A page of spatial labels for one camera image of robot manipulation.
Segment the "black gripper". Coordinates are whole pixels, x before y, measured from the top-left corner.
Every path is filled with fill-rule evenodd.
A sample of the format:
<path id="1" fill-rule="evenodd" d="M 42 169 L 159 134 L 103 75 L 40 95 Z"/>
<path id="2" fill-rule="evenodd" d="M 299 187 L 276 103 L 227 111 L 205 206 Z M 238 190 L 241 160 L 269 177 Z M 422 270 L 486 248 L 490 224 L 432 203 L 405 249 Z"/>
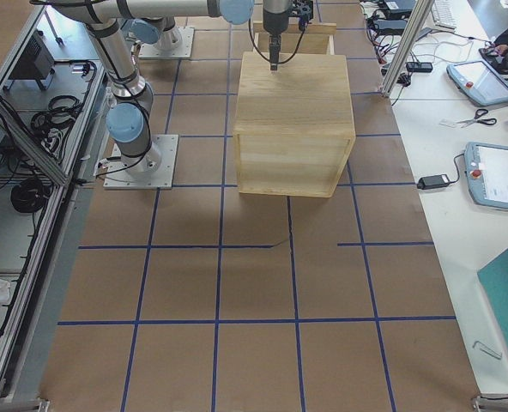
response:
<path id="1" fill-rule="evenodd" d="M 290 16 L 298 20 L 298 29 L 305 31 L 313 19 L 313 1 L 312 0 L 293 0 Z"/>
<path id="2" fill-rule="evenodd" d="M 287 30 L 289 11 L 273 13 L 263 11 L 263 29 L 269 34 L 269 63 L 270 70 L 277 71 L 280 58 L 280 36 Z"/>

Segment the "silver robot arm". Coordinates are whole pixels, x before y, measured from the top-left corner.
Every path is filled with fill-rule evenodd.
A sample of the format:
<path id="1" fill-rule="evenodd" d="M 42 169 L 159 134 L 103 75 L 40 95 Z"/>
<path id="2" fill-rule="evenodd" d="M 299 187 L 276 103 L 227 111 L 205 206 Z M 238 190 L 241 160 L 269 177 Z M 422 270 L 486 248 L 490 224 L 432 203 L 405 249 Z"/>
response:
<path id="1" fill-rule="evenodd" d="M 172 29 L 175 17 L 221 17 L 240 25 L 253 13 L 252 1 L 53 1 L 61 15 L 82 23 L 111 80 L 118 103 L 107 116 L 121 154 L 122 169 L 129 173 L 152 171 L 160 164 L 160 151 L 150 136 L 149 113 L 153 92 L 130 55 L 118 19 L 157 20 Z"/>

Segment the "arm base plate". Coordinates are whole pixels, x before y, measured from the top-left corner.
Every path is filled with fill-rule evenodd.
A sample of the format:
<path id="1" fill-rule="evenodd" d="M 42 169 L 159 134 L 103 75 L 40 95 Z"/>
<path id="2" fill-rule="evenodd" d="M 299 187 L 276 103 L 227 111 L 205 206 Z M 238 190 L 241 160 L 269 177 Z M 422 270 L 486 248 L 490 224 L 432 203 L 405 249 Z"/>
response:
<path id="1" fill-rule="evenodd" d="M 107 190 L 170 190 L 173 183 L 178 135 L 156 134 L 151 136 L 151 149 L 136 164 L 136 160 L 124 157 L 118 145 L 113 144 L 112 156 L 118 160 L 108 165 L 103 175 L 103 186 Z"/>
<path id="2" fill-rule="evenodd" d="M 158 42 L 143 43 L 139 58 L 143 60 L 189 59 L 195 29 L 193 27 L 173 27 L 163 32 Z"/>

